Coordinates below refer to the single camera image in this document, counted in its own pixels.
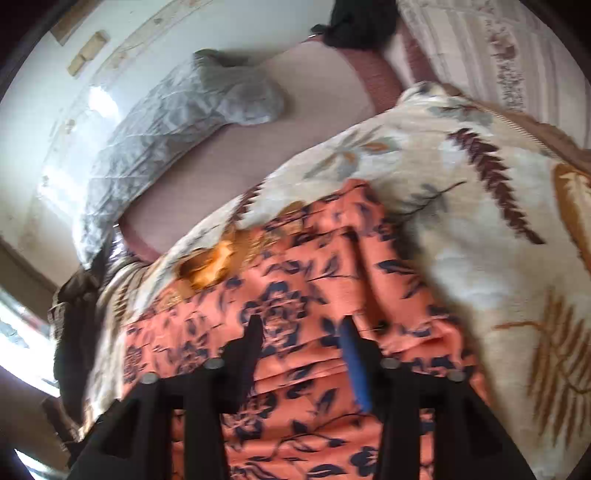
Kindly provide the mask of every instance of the floral blanket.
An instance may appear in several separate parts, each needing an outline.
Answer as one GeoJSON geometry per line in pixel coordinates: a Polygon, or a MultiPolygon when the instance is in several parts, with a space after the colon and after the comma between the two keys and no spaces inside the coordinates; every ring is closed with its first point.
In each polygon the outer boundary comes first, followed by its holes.
{"type": "MultiPolygon", "coordinates": [[[[160,312],[157,300],[130,325],[125,391],[143,373],[172,377],[219,356],[258,314],[264,340],[253,392],[238,414],[222,416],[232,477],[366,477],[375,471],[382,426],[353,397],[336,334],[346,315],[385,356],[418,373],[461,371],[483,394],[482,374],[457,317],[396,250],[398,231],[367,183],[349,180],[342,190],[254,229],[251,238],[296,223],[299,233],[263,249],[239,275],[160,312]]],[[[177,283],[160,297],[174,295],[177,283]]],[[[427,480],[433,473],[427,410],[422,425],[421,480],[427,480]]],[[[181,423],[174,438],[174,474],[182,478],[181,423]]]]}
{"type": "MultiPolygon", "coordinates": [[[[591,442],[589,176],[506,118],[421,84],[272,173],[243,227],[349,177],[369,181],[409,239],[397,245],[401,258],[463,320],[492,407],[536,476],[565,479],[591,442]]],[[[237,201],[160,260],[128,323],[170,283],[178,258],[217,241],[237,201]]],[[[112,381],[121,390],[122,372],[112,381]]]]}

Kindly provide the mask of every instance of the orange floral fabric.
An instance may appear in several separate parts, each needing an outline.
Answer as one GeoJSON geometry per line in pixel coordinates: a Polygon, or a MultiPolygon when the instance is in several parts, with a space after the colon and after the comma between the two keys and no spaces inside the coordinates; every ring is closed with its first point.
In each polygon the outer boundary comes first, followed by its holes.
{"type": "MultiPolygon", "coordinates": [[[[164,312],[149,309],[128,327],[125,391],[145,372],[170,377],[219,356],[259,314],[264,343],[253,394],[238,414],[222,416],[232,478],[366,478],[375,471],[381,424],[355,403],[336,334],[344,316],[352,315],[384,355],[416,372],[462,370],[484,396],[482,374],[458,319],[411,268],[402,238],[366,182],[349,180],[255,233],[290,222],[302,222],[304,230],[262,251],[239,277],[164,312]]],[[[433,421],[429,411],[421,419],[426,480],[433,471],[433,421]]],[[[179,414],[177,478],[183,477],[182,432],[179,414]]]]}

